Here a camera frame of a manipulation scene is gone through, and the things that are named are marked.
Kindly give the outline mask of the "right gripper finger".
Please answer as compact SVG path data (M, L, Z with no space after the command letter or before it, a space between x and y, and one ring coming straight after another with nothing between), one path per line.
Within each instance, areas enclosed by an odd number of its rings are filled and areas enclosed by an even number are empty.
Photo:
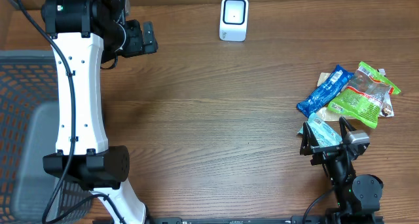
M313 130L307 122L303 123L303 133L300 148L300 155L313 155L320 149L319 143L314 135Z
M340 126L340 135L342 137L342 141L353 142L354 137L352 135L352 132L356 131L356 129L343 116L340 116L339 118L339 126Z

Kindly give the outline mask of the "teal snack packet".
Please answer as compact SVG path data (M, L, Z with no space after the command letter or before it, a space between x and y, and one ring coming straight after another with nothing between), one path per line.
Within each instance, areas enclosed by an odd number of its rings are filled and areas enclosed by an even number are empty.
M312 113L307 123L314 133L320 147L330 147L342 142L341 135L334 131L326 122L324 122L315 113Z

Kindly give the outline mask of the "green snack packet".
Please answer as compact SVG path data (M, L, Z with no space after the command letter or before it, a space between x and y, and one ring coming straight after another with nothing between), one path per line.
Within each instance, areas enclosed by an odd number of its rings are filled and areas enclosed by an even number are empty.
M385 96L400 92L387 77L365 62L360 62L354 76L344 90L328 103L327 109L376 128Z

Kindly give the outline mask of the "blue oreo cookie packet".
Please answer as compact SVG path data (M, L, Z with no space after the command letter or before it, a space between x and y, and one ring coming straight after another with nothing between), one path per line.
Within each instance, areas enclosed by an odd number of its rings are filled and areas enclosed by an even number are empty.
M332 73L321 83L305 100L299 102L296 108L305 116L309 117L317 113L322 107L335 98L354 73L345 70L337 65Z

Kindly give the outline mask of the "beige cookie snack bag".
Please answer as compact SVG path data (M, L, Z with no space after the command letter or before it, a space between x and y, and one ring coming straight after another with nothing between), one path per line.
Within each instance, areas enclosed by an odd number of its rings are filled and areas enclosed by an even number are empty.
M320 86L325 80L330 76L330 73L321 73L318 79L317 86ZM329 111L326 107L322 107L316 115L325 122L334 122L338 121L338 118L340 115L338 113ZM380 117L393 117L394 111L392 102L390 100L390 95L386 94L384 97L383 107L381 109L381 112L379 114Z

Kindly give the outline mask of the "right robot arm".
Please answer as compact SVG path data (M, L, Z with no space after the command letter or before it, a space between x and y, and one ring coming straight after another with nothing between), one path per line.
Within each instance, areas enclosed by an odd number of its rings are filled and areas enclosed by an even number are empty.
M371 174L357 175L352 162L361 156L370 144L369 135L355 129L344 117L339 118L342 141L338 145L322 147L313 129L306 122L302 126L300 154L311 155L311 165L321 165L331 180L331 188L307 207L294 223L330 224L384 224L384 218L375 215L380 210L383 181ZM331 193L338 206L328 208L324 215L310 215L311 209Z

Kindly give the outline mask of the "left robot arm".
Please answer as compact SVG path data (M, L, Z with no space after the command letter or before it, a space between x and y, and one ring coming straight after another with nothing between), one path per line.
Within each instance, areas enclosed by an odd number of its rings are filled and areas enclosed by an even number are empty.
M152 23L129 20L128 13L128 0L46 0L42 6L59 97L56 150L43 158L43 168L99 198L114 220L146 223L147 207L128 181L128 150L109 145L101 104L103 63L158 50Z

